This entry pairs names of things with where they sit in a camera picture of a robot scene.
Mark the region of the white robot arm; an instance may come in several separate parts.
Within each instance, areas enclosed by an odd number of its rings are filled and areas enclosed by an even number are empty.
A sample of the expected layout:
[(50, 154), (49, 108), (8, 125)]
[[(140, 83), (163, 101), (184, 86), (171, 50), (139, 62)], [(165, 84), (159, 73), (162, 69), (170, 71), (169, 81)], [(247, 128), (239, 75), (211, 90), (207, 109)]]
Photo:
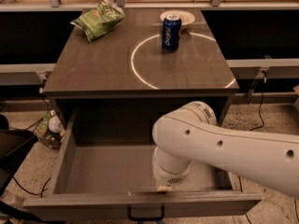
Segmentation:
[(181, 184), (192, 161), (299, 198), (299, 136), (224, 129), (210, 106), (191, 102), (160, 117), (153, 126), (156, 180)]

